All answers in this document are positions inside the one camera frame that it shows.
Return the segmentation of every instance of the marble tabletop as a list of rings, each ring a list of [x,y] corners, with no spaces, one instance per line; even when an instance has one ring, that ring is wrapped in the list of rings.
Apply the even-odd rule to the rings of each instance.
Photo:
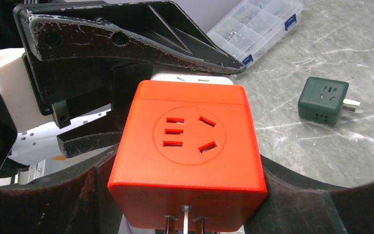
[[[302,22],[235,82],[246,88],[259,149],[308,177],[353,187],[374,181],[374,0],[302,0]],[[310,76],[346,81],[335,126],[298,116]]]

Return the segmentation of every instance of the gray wall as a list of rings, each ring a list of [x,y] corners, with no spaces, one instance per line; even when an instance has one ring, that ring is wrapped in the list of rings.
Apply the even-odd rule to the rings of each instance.
[[[108,3],[127,3],[153,0],[104,0]],[[208,32],[241,0],[173,0],[200,26]]]

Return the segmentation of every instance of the plastic box compartment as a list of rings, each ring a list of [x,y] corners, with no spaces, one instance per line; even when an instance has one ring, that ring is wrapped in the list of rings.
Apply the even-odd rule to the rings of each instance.
[[[250,66],[300,22],[302,9],[298,0],[243,0],[208,36]]]

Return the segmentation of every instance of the green power adapter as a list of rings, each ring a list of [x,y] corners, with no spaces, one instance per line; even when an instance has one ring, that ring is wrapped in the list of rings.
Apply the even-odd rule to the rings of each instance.
[[[344,81],[309,77],[298,102],[302,119],[335,125],[340,110],[355,111],[360,102],[345,99],[349,83]]]

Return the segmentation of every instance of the red cube socket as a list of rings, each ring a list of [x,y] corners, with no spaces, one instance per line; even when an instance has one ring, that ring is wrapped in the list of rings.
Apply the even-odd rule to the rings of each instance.
[[[234,232],[267,196],[245,90],[146,80],[138,86],[108,188],[129,223],[164,229],[191,207],[206,231]]]

